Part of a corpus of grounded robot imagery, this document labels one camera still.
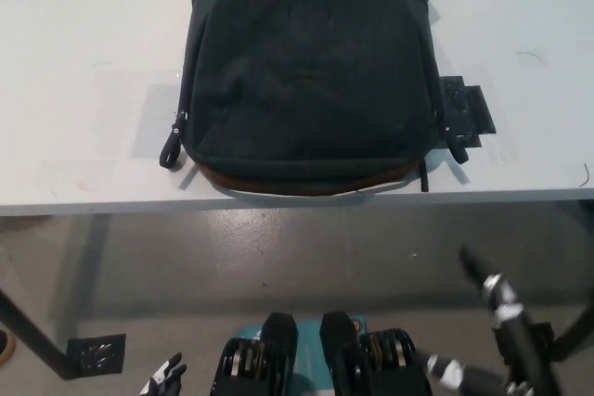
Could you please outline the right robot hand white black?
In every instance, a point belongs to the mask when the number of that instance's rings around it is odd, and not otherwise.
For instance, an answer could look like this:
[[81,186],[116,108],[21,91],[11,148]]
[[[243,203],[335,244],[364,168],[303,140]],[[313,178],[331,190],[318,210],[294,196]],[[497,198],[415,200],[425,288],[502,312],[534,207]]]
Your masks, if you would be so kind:
[[486,300],[510,355],[510,381],[504,383],[488,370],[434,352],[416,351],[417,364],[456,395],[560,395],[561,387],[536,343],[530,317],[505,275],[466,246],[458,256],[465,275]]

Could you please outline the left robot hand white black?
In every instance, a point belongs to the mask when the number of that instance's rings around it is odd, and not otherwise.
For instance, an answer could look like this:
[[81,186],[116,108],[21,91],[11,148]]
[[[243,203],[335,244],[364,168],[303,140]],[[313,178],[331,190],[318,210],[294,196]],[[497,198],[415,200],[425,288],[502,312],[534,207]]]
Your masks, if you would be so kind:
[[178,352],[165,361],[149,378],[139,396],[179,396],[182,389],[182,376],[187,366],[182,364],[182,353]]

